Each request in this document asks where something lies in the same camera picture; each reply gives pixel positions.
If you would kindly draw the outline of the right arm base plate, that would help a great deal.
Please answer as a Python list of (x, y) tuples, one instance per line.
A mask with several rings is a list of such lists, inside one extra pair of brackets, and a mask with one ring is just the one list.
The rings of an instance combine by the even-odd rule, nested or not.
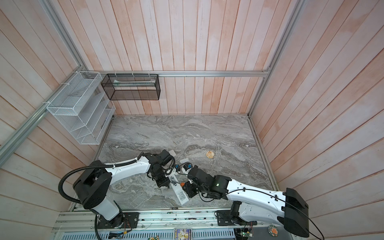
[(230, 210), (219, 210), (215, 212), (218, 226), (257, 226), (257, 221), (246, 222), (239, 216), (231, 215)]

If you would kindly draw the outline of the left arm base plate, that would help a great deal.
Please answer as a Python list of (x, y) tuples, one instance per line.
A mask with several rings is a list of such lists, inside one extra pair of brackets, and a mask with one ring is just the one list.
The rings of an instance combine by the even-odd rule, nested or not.
[(99, 229), (135, 229), (138, 226), (139, 212), (120, 213), (108, 221), (103, 216), (99, 218)]

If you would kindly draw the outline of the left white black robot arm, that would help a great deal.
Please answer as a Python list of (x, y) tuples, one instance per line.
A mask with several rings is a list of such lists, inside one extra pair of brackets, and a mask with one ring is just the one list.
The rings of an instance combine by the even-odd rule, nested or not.
[(140, 153), (132, 160), (103, 164), (96, 161), (82, 170), (73, 188), (86, 210), (102, 216), (107, 221), (122, 221), (122, 210), (107, 196), (109, 187), (131, 176), (146, 174), (159, 188), (167, 187), (169, 175), (175, 167), (175, 158), (168, 151), (159, 154)]

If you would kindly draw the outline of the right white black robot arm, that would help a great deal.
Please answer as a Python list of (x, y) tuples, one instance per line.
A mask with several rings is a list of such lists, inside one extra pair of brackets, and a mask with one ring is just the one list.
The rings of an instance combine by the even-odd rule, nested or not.
[(229, 211), (217, 211), (218, 225), (250, 225), (261, 222), (283, 226), (296, 236), (308, 238), (309, 206), (296, 190), (272, 191), (240, 183), (230, 177), (211, 176), (194, 166), (182, 189), (189, 198), (232, 201)]

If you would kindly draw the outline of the long white TV remote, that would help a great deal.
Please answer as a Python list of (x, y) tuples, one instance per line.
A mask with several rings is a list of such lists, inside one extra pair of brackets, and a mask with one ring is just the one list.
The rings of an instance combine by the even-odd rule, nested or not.
[(169, 178), (171, 181), (171, 183), (170, 183), (171, 188), (173, 189), (174, 193), (176, 194), (176, 197), (178, 198), (180, 205), (186, 204), (189, 201), (189, 197), (186, 194), (186, 192), (182, 189), (181, 184), (179, 183), (179, 181), (177, 180), (175, 175), (170, 175)]

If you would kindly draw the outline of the white TV remote battery cover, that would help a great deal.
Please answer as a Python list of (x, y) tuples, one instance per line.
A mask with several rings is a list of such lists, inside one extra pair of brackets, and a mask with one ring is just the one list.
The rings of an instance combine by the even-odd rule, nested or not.
[(181, 164), (184, 164), (184, 163), (187, 163), (187, 162), (189, 162), (189, 158), (185, 158), (185, 159), (180, 160)]

